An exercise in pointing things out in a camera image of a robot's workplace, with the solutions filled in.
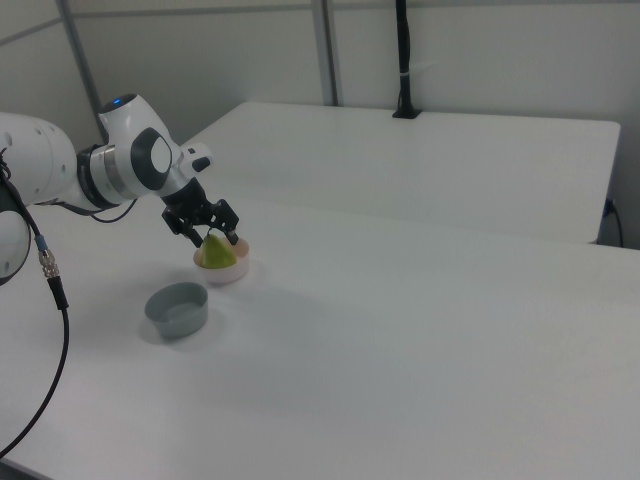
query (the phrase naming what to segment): white wall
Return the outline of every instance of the white wall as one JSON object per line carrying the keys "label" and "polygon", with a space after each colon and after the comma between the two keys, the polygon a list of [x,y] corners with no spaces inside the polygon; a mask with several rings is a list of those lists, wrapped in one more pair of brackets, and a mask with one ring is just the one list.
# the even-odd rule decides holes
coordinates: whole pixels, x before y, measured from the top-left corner
{"label": "white wall", "polygon": [[[344,105],[392,109],[395,12],[374,3],[386,8],[334,4],[338,80]],[[640,248],[640,4],[417,7],[408,17],[412,63],[432,62],[412,75],[418,107],[621,123],[611,195],[627,245]],[[617,244],[605,223],[603,240]]]}
{"label": "white wall", "polygon": [[76,149],[100,140],[54,0],[0,0],[0,111],[47,119]]}
{"label": "white wall", "polygon": [[139,93],[177,142],[247,100],[324,103],[309,0],[70,6],[100,101]]}

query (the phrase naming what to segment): pear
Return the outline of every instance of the pear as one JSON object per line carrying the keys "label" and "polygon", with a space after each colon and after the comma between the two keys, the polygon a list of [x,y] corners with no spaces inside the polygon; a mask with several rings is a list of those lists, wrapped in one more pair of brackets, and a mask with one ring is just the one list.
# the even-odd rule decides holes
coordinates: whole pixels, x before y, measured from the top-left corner
{"label": "pear", "polygon": [[202,268],[226,268],[237,262],[236,256],[216,235],[207,235],[200,247]]}

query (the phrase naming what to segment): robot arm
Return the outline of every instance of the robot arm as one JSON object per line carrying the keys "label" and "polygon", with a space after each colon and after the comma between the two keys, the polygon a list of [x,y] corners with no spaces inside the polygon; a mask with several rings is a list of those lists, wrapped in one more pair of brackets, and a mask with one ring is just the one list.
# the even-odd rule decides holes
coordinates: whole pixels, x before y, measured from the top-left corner
{"label": "robot arm", "polygon": [[[177,145],[156,112],[135,94],[107,103],[99,117],[109,133],[107,145],[76,157],[55,125],[0,113],[0,151],[25,205],[60,205],[91,215],[152,193],[164,201],[162,217],[172,232],[197,247],[202,239],[196,225],[221,230],[232,244],[238,241],[236,214],[224,200],[209,202],[195,179],[212,163],[206,145]],[[29,228],[0,185],[0,285],[20,269],[28,251]]]}

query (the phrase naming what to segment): white table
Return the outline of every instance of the white table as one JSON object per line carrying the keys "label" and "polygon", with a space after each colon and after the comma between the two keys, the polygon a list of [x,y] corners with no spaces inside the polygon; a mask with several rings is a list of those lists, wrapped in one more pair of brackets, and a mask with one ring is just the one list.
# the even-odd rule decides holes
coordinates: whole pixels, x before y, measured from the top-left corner
{"label": "white table", "polygon": [[612,122],[245,103],[195,137],[238,194],[534,238],[596,240]]}
{"label": "white table", "polygon": [[[640,474],[638,252],[229,200],[251,271],[169,344],[144,303],[199,277],[161,202],[112,227],[34,209],[72,343],[11,460],[59,480]],[[32,258],[0,291],[4,443],[59,354],[44,283]]]}

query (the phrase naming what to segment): gray bowl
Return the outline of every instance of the gray bowl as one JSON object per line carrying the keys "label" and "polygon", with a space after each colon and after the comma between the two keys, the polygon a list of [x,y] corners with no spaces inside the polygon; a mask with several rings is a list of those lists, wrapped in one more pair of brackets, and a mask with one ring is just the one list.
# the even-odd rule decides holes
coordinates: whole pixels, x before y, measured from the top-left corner
{"label": "gray bowl", "polygon": [[175,283],[157,291],[144,313],[164,338],[191,335],[207,321],[207,290],[197,283]]}

